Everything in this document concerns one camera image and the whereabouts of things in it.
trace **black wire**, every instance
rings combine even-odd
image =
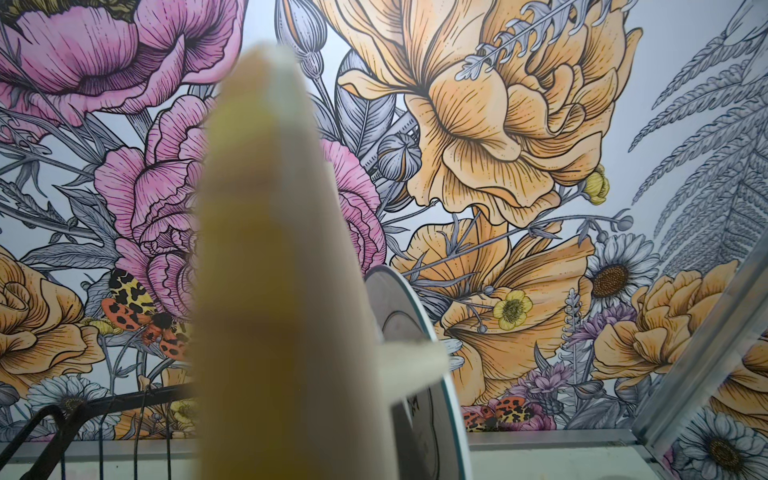
[[[107,411],[101,417],[101,421],[98,423],[98,477],[99,480],[104,480],[104,433],[101,431],[101,426],[104,424],[104,420],[109,415],[109,411],[112,410],[112,404],[114,403],[114,396],[109,401]]]
[[[134,480],[139,478],[139,437],[141,437],[141,423],[144,420],[144,407],[147,405],[147,394],[149,393],[149,385],[144,389],[144,397],[141,399],[141,410],[139,411],[139,426],[136,431],[136,439],[134,440]]]
[[[168,463],[168,480],[170,480],[170,418],[168,416],[169,410],[170,410],[170,403],[168,404],[168,407],[165,409],[165,452],[166,452],[167,463]]]

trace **cream-colored spike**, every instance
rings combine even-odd
[[[439,345],[378,345],[293,54],[241,59],[199,192],[203,480],[398,478],[389,404],[439,379]]]

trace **round plate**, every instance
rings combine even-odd
[[[385,341],[437,341],[424,307],[400,273],[375,266],[366,274],[366,289]],[[429,477],[471,480],[467,435],[450,373],[405,399],[405,408]]]

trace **metal strip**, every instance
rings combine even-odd
[[[576,449],[637,443],[629,429],[468,433],[467,438],[472,451]]]
[[[660,458],[768,326],[768,232],[758,240],[685,353],[639,411],[632,432]]]
[[[8,443],[0,443],[0,449]],[[38,459],[48,442],[26,442],[19,448],[9,463],[33,463]],[[139,442],[139,459],[163,459],[166,456],[165,440],[141,440]],[[175,439],[170,441],[171,457],[193,458],[197,446],[193,439]],[[112,440],[104,442],[104,460],[132,460],[134,443],[129,440]],[[72,442],[67,449],[67,462],[97,462],[98,441]]]

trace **floral mural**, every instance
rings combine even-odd
[[[627,428],[768,218],[768,11],[728,7],[656,104],[627,112],[650,75],[634,19],[654,0],[637,3],[4,2],[0,441],[50,403],[190,381],[205,120],[245,38],[296,54],[361,272],[388,264],[417,292],[467,430]],[[694,115],[710,123],[669,156],[637,154]],[[762,472],[767,362],[758,343],[668,453],[676,475]],[[78,438],[188,438],[195,409]]]

